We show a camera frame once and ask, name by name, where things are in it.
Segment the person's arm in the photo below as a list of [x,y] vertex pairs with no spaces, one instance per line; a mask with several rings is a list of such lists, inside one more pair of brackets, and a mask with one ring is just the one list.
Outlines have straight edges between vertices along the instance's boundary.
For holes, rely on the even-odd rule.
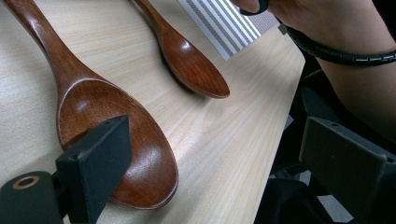
[[[240,7],[245,3],[232,2]],[[286,25],[344,53],[396,49],[371,0],[270,0],[268,9]],[[361,67],[318,62],[344,106],[396,143],[396,63]]]

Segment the spoon handle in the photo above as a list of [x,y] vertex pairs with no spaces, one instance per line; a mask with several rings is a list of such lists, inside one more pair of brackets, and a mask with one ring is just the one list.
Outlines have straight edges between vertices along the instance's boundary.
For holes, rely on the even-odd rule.
[[146,13],[148,18],[154,25],[155,32],[166,31],[169,29],[169,23],[160,15],[155,7],[149,2],[149,0],[134,0],[140,8]]
[[91,73],[79,72],[81,68],[90,69],[65,45],[33,0],[4,0],[4,2],[46,55],[56,78],[59,95],[66,94],[73,83],[91,77]]

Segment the wooden table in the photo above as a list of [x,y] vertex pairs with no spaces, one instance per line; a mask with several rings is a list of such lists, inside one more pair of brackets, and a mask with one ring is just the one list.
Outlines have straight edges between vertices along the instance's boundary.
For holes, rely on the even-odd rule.
[[[275,27],[224,61],[171,0],[150,1],[224,75],[219,100],[183,87],[164,65],[147,21],[126,0],[36,0],[65,44],[129,92],[156,119],[179,170],[165,207],[109,203],[98,223],[252,223],[271,170],[304,58]],[[55,171],[56,87],[35,41],[0,4],[0,185]]]

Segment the black and white stripes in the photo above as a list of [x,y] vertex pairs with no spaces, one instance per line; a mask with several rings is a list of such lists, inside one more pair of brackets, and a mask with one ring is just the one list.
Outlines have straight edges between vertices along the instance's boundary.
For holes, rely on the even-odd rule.
[[269,12],[254,17],[241,15],[228,0],[179,0],[224,60],[277,24]]

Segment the brown spoon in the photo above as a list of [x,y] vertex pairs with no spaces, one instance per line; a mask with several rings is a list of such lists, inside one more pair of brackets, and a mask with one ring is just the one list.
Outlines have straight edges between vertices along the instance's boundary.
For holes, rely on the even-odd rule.
[[160,42],[163,56],[175,76],[192,91],[225,98],[230,89],[219,70],[206,56],[176,31],[148,0],[134,0],[148,15]]
[[63,149],[101,121],[128,115],[133,162],[112,201],[140,209],[164,206],[177,189],[177,165],[172,148],[149,112],[83,64],[55,33],[34,1],[4,2],[43,50],[56,77],[57,130]]

